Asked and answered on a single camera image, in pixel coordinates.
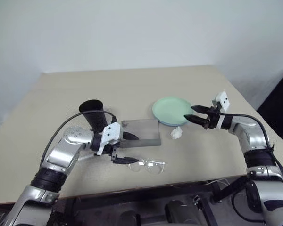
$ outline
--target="white tissue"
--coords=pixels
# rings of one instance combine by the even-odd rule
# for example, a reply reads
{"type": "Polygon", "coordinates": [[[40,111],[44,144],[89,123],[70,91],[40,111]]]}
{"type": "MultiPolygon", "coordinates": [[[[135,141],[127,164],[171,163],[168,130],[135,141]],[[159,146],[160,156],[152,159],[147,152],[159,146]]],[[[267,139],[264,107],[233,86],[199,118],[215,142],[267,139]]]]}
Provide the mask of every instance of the white tissue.
{"type": "Polygon", "coordinates": [[[179,126],[177,126],[174,130],[172,130],[172,132],[171,132],[171,138],[172,138],[173,140],[179,139],[182,134],[183,134],[182,129],[181,129],[179,126]]]}

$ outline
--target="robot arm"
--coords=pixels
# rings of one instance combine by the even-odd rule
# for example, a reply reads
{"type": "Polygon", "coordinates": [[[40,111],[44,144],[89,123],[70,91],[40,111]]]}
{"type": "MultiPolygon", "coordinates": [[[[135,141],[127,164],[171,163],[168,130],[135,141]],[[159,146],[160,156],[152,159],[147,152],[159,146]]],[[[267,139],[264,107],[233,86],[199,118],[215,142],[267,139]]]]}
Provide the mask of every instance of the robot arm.
{"type": "Polygon", "coordinates": [[[27,185],[4,219],[4,226],[45,226],[51,215],[51,206],[58,200],[59,191],[76,164],[81,150],[96,151],[96,155],[109,154],[113,163],[129,164],[137,159],[118,158],[115,144],[121,127],[114,122],[102,134],[94,134],[80,127],[67,128],[62,139],[49,152],[40,170],[27,185]]]}
{"type": "Polygon", "coordinates": [[[248,207],[256,213],[262,213],[267,225],[283,226],[283,173],[266,143],[267,136],[252,117],[220,114],[222,104],[217,101],[210,108],[192,106],[192,109],[208,117],[203,119],[196,115],[185,115],[185,118],[204,129],[219,126],[236,135],[247,165],[248,182],[245,189],[248,207]]]}

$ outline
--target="green plate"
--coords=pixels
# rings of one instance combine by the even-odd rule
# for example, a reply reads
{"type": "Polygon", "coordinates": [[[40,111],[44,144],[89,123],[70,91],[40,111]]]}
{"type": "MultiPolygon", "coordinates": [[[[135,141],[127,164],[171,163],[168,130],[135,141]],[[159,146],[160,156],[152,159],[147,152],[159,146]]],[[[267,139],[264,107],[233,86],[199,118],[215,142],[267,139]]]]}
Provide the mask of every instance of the green plate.
{"type": "Polygon", "coordinates": [[[194,114],[191,104],[178,97],[164,97],[152,106],[152,112],[161,123],[167,126],[182,126],[187,120],[185,114],[194,114]]]}

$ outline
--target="table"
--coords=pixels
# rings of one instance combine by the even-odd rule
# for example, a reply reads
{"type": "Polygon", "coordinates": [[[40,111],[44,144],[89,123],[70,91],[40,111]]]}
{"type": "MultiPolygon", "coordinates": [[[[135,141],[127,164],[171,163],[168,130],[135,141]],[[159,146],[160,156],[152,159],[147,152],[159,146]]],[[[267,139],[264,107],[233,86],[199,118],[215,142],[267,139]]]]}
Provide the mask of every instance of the table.
{"type": "MultiPolygon", "coordinates": [[[[283,164],[283,141],[213,66],[44,73],[0,128],[0,203],[15,202],[38,171],[42,152],[56,128],[88,99],[99,99],[121,120],[152,119],[152,104],[166,96],[193,105],[211,106],[226,90],[229,113],[259,118],[275,155],[283,164]]],[[[69,123],[89,128],[84,117],[69,123]]],[[[120,155],[166,162],[163,173],[130,171],[112,164],[109,156],[79,161],[60,197],[108,193],[180,182],[203,181],[246,173],[238,139],[225,130],[204,130],[187,123],[183,136],[170,139],[172,127],[159,125],[161,146],[123,149],[120,155]]]]}

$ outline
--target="black cable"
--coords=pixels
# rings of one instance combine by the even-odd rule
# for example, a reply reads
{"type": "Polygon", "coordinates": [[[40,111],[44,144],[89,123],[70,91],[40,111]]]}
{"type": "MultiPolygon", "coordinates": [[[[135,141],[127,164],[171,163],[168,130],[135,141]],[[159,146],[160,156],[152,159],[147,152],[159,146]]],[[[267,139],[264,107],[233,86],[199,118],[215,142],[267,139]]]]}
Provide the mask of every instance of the black cable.
{"type": "Polygon", "coordinates": [[[57,136],[57,134],[60,132],[60,130],[66,125],[66,123],[68,123],[70,120],[74,119],[75,117],[77,116],[80,116],[82,114],[88,114],[88,113],[95,113],[95,112],[102,112],[102,113],[105,113],[105,114],[109,114],[112,116],[112,122],[111,123],[114,123],[117,121],[117,118],[114,114],[110,113],[110,112],[107,112],[107,111],[102,111],[102,110],[90,110],[90,111],[85,111],[85,112],[81,112],[81,113],[78,113],[78,114],[75,114],[71,117],[69,117],[68,119],[66,119],[60,126],[59,128],[56,130],[56,132],[52,135],[52,137],[50,138],[49,142],[47,143],[45,149],[44,149],[44,152],[42,154],[42,158],[41,158],[41,162],[40,162],[40,168],[41,168],[41,165],[45,159],[45,156],[46,156],[46,153],[49,149],[49,146],[51,145],[53,139],[57,136]]]}
{"type": "Polygon", "coordinates": [[[250,116],[250,115],[247,115],[247,114],[225,114],[225,113],[220,113],[220,115],[224,115],[224,116],[230,116],[230,117],[247,117],[247,118],[250,118],[250,119],[253,119],[255,120],[259,126],[261,127],[262,129],[262,132],[263,132],[263,135],[264,135],[264,138],[265,138],[265,142],[266,142],[266,145],[269,149],[269,154],[271,155],[271,157],[273,158],[273,160],[277,163],[277,165],[279,166],[279,169],[280,171],[283,173],[283,166],[281,165],[281,163],[279,162],[279,160],[275,157],[274,153],[273,153],[273,150],[274,150],[274,146],[271,147],[270,146],[270,143],[269,143],[269,140],[268,140],[268,136],[267,136],[267,133],[266,133],[266,130],[263,126],[263,124],[260,122],[259,119],[253,117],[253,116],[250,116]]]}
{"type": "Polygon", "coordinates": [[[254,220],[254,219],[248,219],[246,217],[244,217],[241,213],[239,213],[239,211],[237,210],[236,206],[235,206],[235,197],[236,195],[239,193],[240,191],[236,191],[233,195],[232,195],[232,198],[231,198],[231,201],[232,201],[232,206],[233,206],[233,209],[234,211],[236,212],[236,214],[241,217],[243,220],[246,220],[248,222],[252,222],[252,223],[264,223],[265,224],[265,221],[264,220],[254,220]]]}

